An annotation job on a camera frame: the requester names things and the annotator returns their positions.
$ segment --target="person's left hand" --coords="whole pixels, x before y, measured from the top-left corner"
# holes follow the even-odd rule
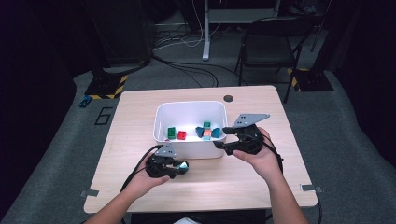
[[[146,161],[150,156],[151,154],[147,155],[147,157],[142,161],[136,171],[139,171],[146,167]],[[169,175],[152,178],[149,176],[146,170],[142,170],[134,175],[134,178],[132,178],[131,182],[129,182],[128,186],[124,189],[124,191],[132,193],[133,196],[137,199],[147,194],[152,188],[164,184],[169,179]]]

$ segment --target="white plastic container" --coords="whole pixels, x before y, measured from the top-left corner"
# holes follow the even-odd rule
[[[210,140],[200,138],[196,127],[204,127],[204,122],[210,122],[210,128],[220,128],[220,137]],[[165,103],[158,107],[154,122],[154,138],[158,144],[170,141],[177,152],[177,159],[212,159],[224,154],[223,149],[217,149],[213,141],[225,142],[226,134],[222,128],[227,127],[225,106],[217,101],[193,101]],[[186,132],[185,140],[168,140],[168,128],[176,128]]]

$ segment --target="human hand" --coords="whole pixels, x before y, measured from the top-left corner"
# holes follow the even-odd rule
[[[132,194],[132,196],[136,199],[147,194],[152,188],[166,183],[170,179],[169,175],[165,175],[159,178],[152,178],[149,176],[144,168],[146,167],[146,161],[151,155],[152,153],[148,154],[147,157],[143,159],[142,163],[137,168],[137,171],[141,171],[134,175],[134,178],[132,178],[131,182],[129,182],[129,184],[123,191]]]
[[[270,146],[274,147],[269,139],[271,139],[270,134],[263,128],[259,127],[260,132],[265,135],[264,142]],[[262,150],[256,155],[248,154],[240,150],[234,150],[233,155],[241,161],[250,163],[256,173],[260,175],[267,183],[277,175],[282,175],[279,165],[277,163],[276,155],[270,151],[267,147],[263,147]]]

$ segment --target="gray carpet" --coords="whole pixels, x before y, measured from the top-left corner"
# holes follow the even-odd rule
[[[223,34],[214,38],[207,63],[233,70],[240,37]],[[306,42],[299,67],[312,66],[319,51],[317,47],[314,53],[309,52],[312,42],[313,37]],[[154,53],[168,61],[202,63],[202,48],[203,42],[194,48],[179,44],[154,50]],[[224,69],[200,67],[213,72],[221,87],[237,85],[236,76]],[[256,81],[288,79],[284,70],[278,76],[273,76],[272,71],[247,73]],[[124,90],[213,86],[209,76],[190,76],[153,60],[144,69],[129,75]],[[334,91],[292,91],[284,105],[312,182],[325,190],[319,194],[322,223],[396,223],[396,171],[361,131],[353,107],[335,76],[331,72],[326,72],[326,76]],[[104,106],[113,107],[107,112],[114,115],[119,101],[94,100],[87,108],[79,108],[78,103],[91,80],[91,73],[75,78],[78,92],[64,123],[1,223],[80,223],[90,216],[84,213],[85,199],[79,194],[91,185],[110,126],[110,122],[108,125],[94,123]],[[287,85],[274,85],[283,98]],[[310,222],[318,220],[317,206],[305,208],[304,212]]]

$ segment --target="table leg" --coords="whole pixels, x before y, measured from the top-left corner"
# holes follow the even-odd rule
[[[205,44],[204,44],[204,54],[202,60],[209,60],[210,51],[210,36],[209,36],[209,3],[205,0]]]

